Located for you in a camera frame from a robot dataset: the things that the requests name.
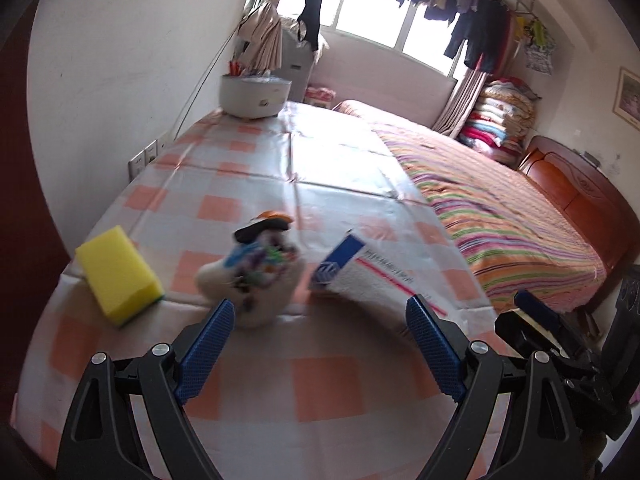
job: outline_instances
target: stuffed toy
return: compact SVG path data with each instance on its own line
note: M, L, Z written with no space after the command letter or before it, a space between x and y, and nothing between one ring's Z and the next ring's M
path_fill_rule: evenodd
M293 219L273 211L261 213L234 233L231 253L201 267L195 282L202 295L218 304L227 298L236 309L236 326L253 328L276 318L290 303L305 263L287 240Z

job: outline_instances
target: checkered tablecloth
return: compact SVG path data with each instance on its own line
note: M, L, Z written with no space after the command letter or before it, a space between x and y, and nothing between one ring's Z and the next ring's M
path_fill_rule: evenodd
M368 126L299 104L249 123L203 118L95 226L91 237L121 225L166 297L117 330L100 314L81 268L67 267L33 335L15 412L19 433L47 462L55 464L91 355L142 355L199 321L210 306L194 273L227 254L233 231L264 210L295 218L290 236L306 273L274 324L232 333L201 395L187 403L204 447L230 480L416 477L453 402L417 351L357 307L310 297L309 274L356 228L472 320L470 336L500 349L493 311L437 216ZM485 471L497 443L499 404L472 476ZM141 399L134 411L155 475L169 478Z

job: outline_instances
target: white container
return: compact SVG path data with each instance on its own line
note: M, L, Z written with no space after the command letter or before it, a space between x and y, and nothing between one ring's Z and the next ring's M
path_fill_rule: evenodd
M220 106L241 119L275 116L287 101L290 88L291 81L279 77L223 75Z

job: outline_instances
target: folded blanket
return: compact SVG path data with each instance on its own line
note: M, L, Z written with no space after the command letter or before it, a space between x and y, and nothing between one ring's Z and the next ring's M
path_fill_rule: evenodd
M502 123L509 122L511 124L519 126L520 128L529 128L531 126L531 123L533 122L532 118L524 118L518 115L514 116L507 111L498 108L497 106L481 103L480 101L476 103L474 110L480 113L493 114L494 116L499 118Z
M522 94L524 94L527 98L531 100L532 103L535 103L539 99L542 99L538 94L536 94L531 87L526 84L522 79L509 76L509 77L500 77L495 81L492 81L487 86L494 86L500 83L512 83L514 88L519 90Z
M481 121L478 119L471 119L466 122L468 126L473 128L477 128L482 132L487 132L489 134L493 134L500 138L500 140L506 140L508 137L507 130L504 126L500 126L500 124L492 123L491 121Z
M481 95L516 105L529 114L533 113L533 104L531 103L531 100L520 92L512 83L495 82L485 86L482 89Z
M494 148L500 148L500 146L502 146L502 139L500 137L483 132L477 128L473 128L472 126L464 126L460 133L469 139L482 140L482 142L485 142Z
M488 105L498 108L498 110L502 110L505 113L505 117L509 117L514 121L518 121L520 124L525 124L527 125L527 127L531 126L532 124L527 124L526 121L531 121L532 123L535 118L535 114L533 113L528 113L516 105L509 104L505 101L500 101L500 99L493 99L491 97L479 98L476 105Z
M475 140L472 149L475 152L482 153L487 158L500 162L505 166L513 167L518 161L519 155L510 153L503 148L494 148L490 144L485 143L483 140Z
M471 119L477 119L480 121L489 121L491 123L498 124L498 126L504 126L505 129L507 130L507 133L511 135L516 135L516 136L523 135L522 132L523 130L525 130L525 127L520 126L518 123L515 123L510 119L505 119L504 117L501 117L500 115L497 115L493 112L489 112L487 110L478 110L477 108L478 107L476 107L476 109L473 112L471 112L471 114L469 115ZM484 108L493 108L493 107L485 105Z

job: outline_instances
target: metal screw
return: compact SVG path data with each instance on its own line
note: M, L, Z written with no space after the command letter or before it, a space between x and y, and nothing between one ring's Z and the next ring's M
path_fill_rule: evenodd
M484 341L473 341L471 343L471 349L476 354L486 354L489 351L489 346Z
M100 365L107 360L107 354L104 352L98 352L91 357L91 362L94 365Z
M165 355L169 351L169 345L167 343L158 343L151 349L153 355Z
M546 352L543 352L542 350L538 350L535 354L533 354L533 357L539 363L548 363L549 362L549 354L547 354Z

